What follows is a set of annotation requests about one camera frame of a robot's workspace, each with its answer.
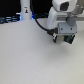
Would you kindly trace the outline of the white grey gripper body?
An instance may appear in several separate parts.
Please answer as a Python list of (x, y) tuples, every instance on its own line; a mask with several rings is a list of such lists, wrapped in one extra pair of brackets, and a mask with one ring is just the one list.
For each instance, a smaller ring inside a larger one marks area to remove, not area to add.
[(75, 34), (77, 26), (71, 27), (67, 22), (59, 22), (57, 25), (59, 34)]

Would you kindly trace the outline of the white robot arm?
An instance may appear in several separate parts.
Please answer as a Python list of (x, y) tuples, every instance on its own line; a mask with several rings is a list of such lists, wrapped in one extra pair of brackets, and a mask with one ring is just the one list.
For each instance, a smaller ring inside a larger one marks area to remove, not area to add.
[(65, 42), (72, 43), (78, 21), (84, 21), (84, 0), (52, 0), (47, 27), (53, 41), (63, 36)]

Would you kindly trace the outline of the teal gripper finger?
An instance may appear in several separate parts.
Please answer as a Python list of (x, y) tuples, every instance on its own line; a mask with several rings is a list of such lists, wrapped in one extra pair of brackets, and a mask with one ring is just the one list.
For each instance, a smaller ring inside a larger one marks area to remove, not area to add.
[(54, 34), (53, 34), (53, 41), (54, 41), (54, 42), (57, 42), (57, 37), (58, 37), (58, 35), (54, 33)]
[(64, 41), (71, 44), (73, 42), (72, 38), (73, 38), (72, 35), (64, 36)]

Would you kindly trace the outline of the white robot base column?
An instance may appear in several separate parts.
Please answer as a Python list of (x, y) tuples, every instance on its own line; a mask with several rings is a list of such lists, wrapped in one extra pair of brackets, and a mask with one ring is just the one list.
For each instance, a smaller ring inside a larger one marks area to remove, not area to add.
[(32, 13), (30, 9), (30, 0), (20, 0), (21, 2), (21, 19), (30, 20), (32, 18)]

